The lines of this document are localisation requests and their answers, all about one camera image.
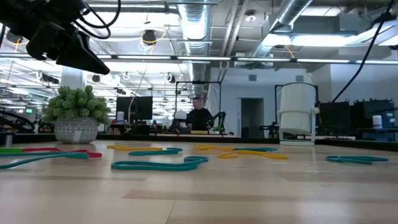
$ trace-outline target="green succulent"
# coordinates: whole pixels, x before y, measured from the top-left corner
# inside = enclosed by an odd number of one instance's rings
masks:
[[[58,90],[59,95],[52,98],[49,104],[43,108],[44,122],[51,123],[58,117],[66,118],[91,117],[97,122],[110,124],[108,113],[111,111],[106,106],[103,97],[95,97],[93,87],[86,86],[84,90],[71,90],[68,86],[62,86]]]

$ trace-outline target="potted plant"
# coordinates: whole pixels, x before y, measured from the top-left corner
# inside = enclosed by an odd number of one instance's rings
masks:
[[[213,134],[220,134],[221,131],[223,131],[223,127],[221,125],[213,128]]]
[[[86,144],[95,140],[98,125],[110,124],[103,97],[95,97],[93,87],[88,85],[84,90],[71,90],[62,86],[58,96],[52,98],[43,108],[44,122],[55,122],[55,137],[62,143]]]

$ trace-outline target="black cable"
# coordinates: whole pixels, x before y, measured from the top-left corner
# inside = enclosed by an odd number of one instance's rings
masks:
[[[349,87],[349,85],[354,81],[354,79],[355,79],[355,78],[359,75],[359,73],[361,72],[361,70],[362,70],[362,68],[363,68],[363,66],[364,66],[364,64],[365,64],[365,61],[366,61],[366,59],[368,59],[368,56],[369,56],[369,54],[370,54],[370,52],[371,52],[371,50],[372,50],[373,44],[374,44],[374,42],[376,41],[377,36],[379,35],[379,32],[380,32],[381,28],[383,27],[383,24],[384,24],[384,21],[386,20],[386,17],[387,17],[387,15],[388,15],[388,12],[390,11],[390,9],[391,9],[391,7],[392,7],[393,4],[394,4],[394,0],[391,0],[390,5],[388,5],[388,8],[387,8],[387,10],[386,10],[386,13],[384,13],[383,18],[382,18],[382,20],[381,20],[381,22],[380,22],[380,24],[379,24],[379,27],[377,28],[376,33],[374,34],[374,36],[373,36],[373,38],[372,38],[372,41],[371,41],[371,43],[370,43],[370,45],[369,45],[369,48],[368,48],[368,51],[366,52],[366,54],[365,54],[365,56],[364,56],[364,58],[363,58],[363,60],[362,60],[362,62],[361,62],[361,65],[360,65],[359,68],[358,68],[358,71],[356,71],[355,75],[349,80],[349,82],[344,86],[344,88],[343,88],[343,89],[337,94],[337,96],[331,101],[332,103],[334,103],[334,102],[338,99],[338,97]]]
[[[99,19],[103,24],[105,24],[104,20],[102,20],[100,17],[98,17],[98,19]],[[90,36],[92,36],[92,37],[95,37],[95,38],[97,38],[97,39],[106,40],[106,39],[108,39],[108,38],[111,37],[111,30],[109,29],[109,27],[105,28],[106,31],[108,32],[108,34],[107,34],[106,36],[100,36],[100,35],[96,35],[96,34],[93,34],[92,32],[90,32],[88,29],[86,29],[84,26],[82,26],[78,21],[75,21],[75,24],[76,24],[78,27],[80,27],[83,31],[85,31],[88,35],[90,35]]]
[[[2,40],[3,40],[5,34],[6,34],[6,25],[3,24],[1,27],[1,33],[0,33],[0,49],[1,49]]]
[[[88,8],[99,20],[101,20],[101,19],[100,19],[100,16],[99,16],[88,4],[86,4],[86,5],[87,5],[87,8]],[[92,28],[97,28],[97,29],[108,28],[108,27],[110,27],[111,25],[113,25],[113,24],[117,21],[117,19],[119,18],[121,9],[122,9],[122,2],[121,2],[121,0],[118,0],[118,9],[116,10],[116,15],[114,15],[114,18],[113,18],[112,21],[109,22],[108,24],[106,24],[106,23],[103,22],[103,25],[102,25],[102,26],[101,26],[101,25],[100,25],[100,26],[99,26],[99,25],[94,25],[94,24],[92,24],[92,23],[87,22],[83,16],[80,18],[80,20],[83,21],[84,24],[86,24],[86,25],[88,25],[88,26],[90,26],[90,27],[92,27]]]

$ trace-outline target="support column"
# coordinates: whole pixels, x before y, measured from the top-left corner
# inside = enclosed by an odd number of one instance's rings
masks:
[[[87,73],[77,68],[62,67],[61,86],[69,86],[72,90],[86,88]]]

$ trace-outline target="plant pot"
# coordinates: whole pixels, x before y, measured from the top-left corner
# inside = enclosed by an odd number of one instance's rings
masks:
[[[55,122],[55,138],[66,144],[87,144],[95,140],[98,122],[94,118],[77,117],[68,119],[58,117]]]

